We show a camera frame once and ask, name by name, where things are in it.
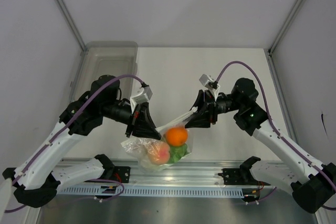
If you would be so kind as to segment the green plastic lettuce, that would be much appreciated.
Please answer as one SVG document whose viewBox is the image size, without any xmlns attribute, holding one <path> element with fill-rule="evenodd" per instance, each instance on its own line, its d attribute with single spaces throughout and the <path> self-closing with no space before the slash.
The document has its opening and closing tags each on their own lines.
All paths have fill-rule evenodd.
<svg viewBox="0 0 336 224">
<path fill-rule="evenodd" d="M 188 145 L 183 144 L 181 146 L 170 146 L 170 158 L 168 160 L 168 164 L 175 164 L 179 160 L 183 159 L 185 156 L 189 155 L 190 152 L 188 150 Z"/>
</svg>

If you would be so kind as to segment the peach fruit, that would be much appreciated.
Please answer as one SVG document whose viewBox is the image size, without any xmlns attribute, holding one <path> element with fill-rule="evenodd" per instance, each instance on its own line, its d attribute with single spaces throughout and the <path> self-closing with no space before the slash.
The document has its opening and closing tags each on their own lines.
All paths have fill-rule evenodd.
<svg viewBox="0 0 336 224">
<path fill-rule="evenodd" d="M 148 147 L 147 156 L 154 165 L 166 164 L 170 158 L 170 146 L 162 141 L 153 142 Z"/>
</svg>

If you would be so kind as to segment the orange fruit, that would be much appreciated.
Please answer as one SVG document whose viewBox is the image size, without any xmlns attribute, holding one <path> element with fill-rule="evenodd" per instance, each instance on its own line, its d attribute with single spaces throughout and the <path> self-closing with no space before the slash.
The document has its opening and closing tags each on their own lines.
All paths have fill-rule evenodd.
<svg viewBox="0 0 336 224">
<path fill-rule="evenodd" d="M 184 145 L 188 139 L 188 131 L 184 127 L 173 127 L 165 133 L 165 139 L 168 145 L 180 147 Z"/>
</svg>

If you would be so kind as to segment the clear zip top bag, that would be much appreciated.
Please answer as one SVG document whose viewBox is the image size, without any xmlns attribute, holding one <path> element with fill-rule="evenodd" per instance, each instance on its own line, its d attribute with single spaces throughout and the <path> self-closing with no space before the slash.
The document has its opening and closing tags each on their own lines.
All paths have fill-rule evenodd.
<svg viewBox="0 0 336 224">
<path fill-rule="evenodd" d="M 131 137 L 121 143 L 124 151 L 136 158 L 138 168 L 147 174 L 160 172 L 185 159 L 192 152 L 193 133 L 186 128 L 196 114 L 197 107 L 156 130 L 160 140 Z"/>
</svg>

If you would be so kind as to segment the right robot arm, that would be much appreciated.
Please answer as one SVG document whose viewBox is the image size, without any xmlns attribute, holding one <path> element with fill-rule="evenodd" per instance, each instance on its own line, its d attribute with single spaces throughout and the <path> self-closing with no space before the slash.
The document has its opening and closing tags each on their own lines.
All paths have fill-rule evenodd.
<svg viewBox="0 0 336 224">
<path fill-rule="evenodd" d="M 335 165 L 324 164 L 304 151 L 276 127 L 269 114 L 256 102 L 258 91 L 252 80 L 240 78 L 230 94 L 219 91 L 219 85 L 203 74 L 193 113 L 186 128 L 209 128 L 216 124 L 218 115 L 235 112 L 234 120 L 248 135 L 267 146 L 286 168 L 251 157 L 240 166 L 240 179 L 251 184 L 266 182 L 290 194 L 306 212 L 314 214 L 335 195 Z"/>
</svg>

